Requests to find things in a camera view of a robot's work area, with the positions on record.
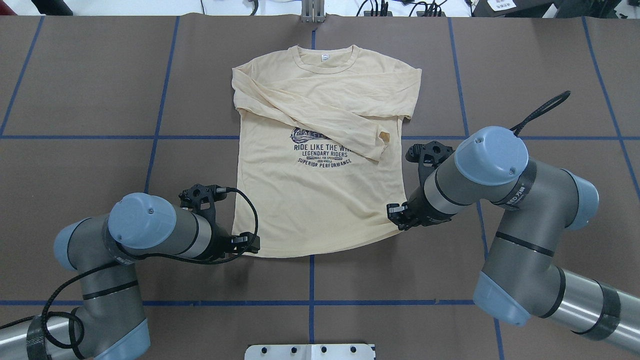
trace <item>shirt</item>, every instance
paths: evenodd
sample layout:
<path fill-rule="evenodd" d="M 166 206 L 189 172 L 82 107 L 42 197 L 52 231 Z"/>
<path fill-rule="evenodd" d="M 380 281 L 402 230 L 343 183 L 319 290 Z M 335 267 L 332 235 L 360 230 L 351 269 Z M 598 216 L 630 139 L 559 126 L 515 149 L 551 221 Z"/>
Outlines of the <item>shirt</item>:
<path fill-rule="evenodd" d="M 335 252 L 399 232 L 386 204 L 405 200 L 401 125 L 421 72 L 355 45 L 294 46 L 233 69 L 237 187 L 258 213 L 258 256 Z M 253 221 L 236 197 L 233 232 Z"/>

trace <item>white paper label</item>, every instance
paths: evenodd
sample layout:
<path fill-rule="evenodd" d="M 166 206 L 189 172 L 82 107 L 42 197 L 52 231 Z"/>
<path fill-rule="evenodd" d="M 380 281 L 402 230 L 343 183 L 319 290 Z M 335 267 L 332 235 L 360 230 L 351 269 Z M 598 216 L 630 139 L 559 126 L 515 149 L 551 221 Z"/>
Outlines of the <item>white paper label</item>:
<path fill-rule="evenodd" d="M 495 12 L 499 12 L 502 10 L 507 10 L 516 7 L 516 4 L 513 3 L 513 0 L 487 0 L 491 9 Z"/>

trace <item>white floor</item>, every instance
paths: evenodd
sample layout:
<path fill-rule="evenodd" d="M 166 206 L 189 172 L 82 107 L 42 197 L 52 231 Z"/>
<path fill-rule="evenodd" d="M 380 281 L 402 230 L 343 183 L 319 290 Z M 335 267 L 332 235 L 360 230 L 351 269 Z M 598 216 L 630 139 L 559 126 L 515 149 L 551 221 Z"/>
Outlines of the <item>white floor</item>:
<path fill-rule="evenodd" d="M 30 0 L 4 0 L 18 15 L 39 15 Z M 638 7 L 629 6 L 628 0 L 616 7 L 618 14 L 637 19 Z M 200 0 L 65 0 L 76 15 L 183 15 L 185 13 L 201 13 Z M 300 0 L 259 0 L 257 15 L 300 14 Z M 342 16 L 355 16 L 361 0 L 325 0 L 326 13 Z M 202 0 L 207 15 L 248 15 L 253 10 L 253 3 L 248 0 Z M 389 2 L 389 10 L 394 16 L 408 16 L 413 5 L 403 5 L 399 0 Z M 370 10 L 365 5 L 363 10 Z M 469 17 L 470 11 L 464 0 L 446 0 L 442 10 L 448 17 Z M 550 10 L 545 17 L 553 17 Z"/>

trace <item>white bracket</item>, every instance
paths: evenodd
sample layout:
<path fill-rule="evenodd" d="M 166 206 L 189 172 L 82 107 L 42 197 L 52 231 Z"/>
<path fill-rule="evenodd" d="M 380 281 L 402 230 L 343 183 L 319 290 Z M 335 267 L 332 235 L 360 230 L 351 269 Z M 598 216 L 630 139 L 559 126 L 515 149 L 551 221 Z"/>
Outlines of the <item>white bracket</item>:
<path fill-rule="evenodd" d="M 302 22 L 324 22 L 324 0 L 302 0 Z"/>
<path fill-rule="evenodd" d="M 376 360 L 373 344 L 252 345 L 244 360 Z"/>

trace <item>red object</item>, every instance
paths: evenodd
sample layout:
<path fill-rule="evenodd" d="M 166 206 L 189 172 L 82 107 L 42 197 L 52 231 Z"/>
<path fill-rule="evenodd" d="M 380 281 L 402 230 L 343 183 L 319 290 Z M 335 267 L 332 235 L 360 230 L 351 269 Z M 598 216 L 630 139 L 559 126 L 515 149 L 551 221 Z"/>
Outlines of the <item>red object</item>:
<path fill-rule="evenodd" d="M 0 0 L 0 15 L 18 15 L 16 14 L 9 5 L 5 4 L 3 0 Z"/>

